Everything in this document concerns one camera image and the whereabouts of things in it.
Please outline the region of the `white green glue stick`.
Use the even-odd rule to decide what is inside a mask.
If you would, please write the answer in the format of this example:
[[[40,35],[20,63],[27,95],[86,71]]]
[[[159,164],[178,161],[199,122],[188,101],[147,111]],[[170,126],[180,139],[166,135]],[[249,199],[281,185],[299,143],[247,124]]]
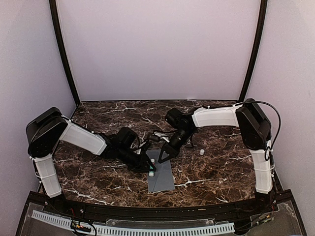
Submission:
[[[153,158],[151,159],[151,163],[152,163],[152,165],[150,166],[150,171],[148,173],[149,177],[153,177],[155,174],[155,172],[154,172],[155,160]]]

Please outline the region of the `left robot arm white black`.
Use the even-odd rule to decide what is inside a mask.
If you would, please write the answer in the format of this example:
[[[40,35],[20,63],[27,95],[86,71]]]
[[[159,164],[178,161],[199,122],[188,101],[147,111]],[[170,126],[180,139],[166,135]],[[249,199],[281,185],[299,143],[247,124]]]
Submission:
[[[26,126],[28,155],[34,164],[37,178],[43,185],[50,206],[58,214],[69,211],[69,202],[60,195],[62,188],[54,164],[54,152],[59,143],[67,143],[94,156],[117,159],[135,173],[156,171],[147,155],[150,142],[133,147],[138,135],[128,127],[116,134],[95,133],[64,116],[57,107],[52,107],[30,121]]]

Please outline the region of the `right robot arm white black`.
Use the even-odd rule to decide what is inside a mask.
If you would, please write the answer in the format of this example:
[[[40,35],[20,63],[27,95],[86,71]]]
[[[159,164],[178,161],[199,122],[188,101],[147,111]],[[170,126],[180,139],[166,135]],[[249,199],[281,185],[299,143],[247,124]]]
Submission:
[[[274,186],[273,147],[276,137],[271,134],[271,122],[261,109],[261,101],[247,99],[244,102],[222,107],[199,107],[183,113],[176,108],[167,112],[165,120],[176,130],[165,142],[158,162],[175,158],[181,147],[197,131],[208,126],[233,126],[241,132],[243,144],[253,158],[255,190],[261,194],[251,203],[255,213],[262,213],[270,205],[270,194]]]

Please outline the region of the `grey blue envelope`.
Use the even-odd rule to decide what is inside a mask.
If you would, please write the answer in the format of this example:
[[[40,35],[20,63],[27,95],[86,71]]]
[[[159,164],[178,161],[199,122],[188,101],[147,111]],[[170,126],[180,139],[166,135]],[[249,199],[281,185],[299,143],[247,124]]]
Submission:
[[[174,190],[174,177],[172,174],[170,160],[161,164],[158,163],[160,149],[149,150],[146,153],[150,159],[155,160],[155,167],[157,169],[152,177],[147,175],[148,192],[153,193]]]

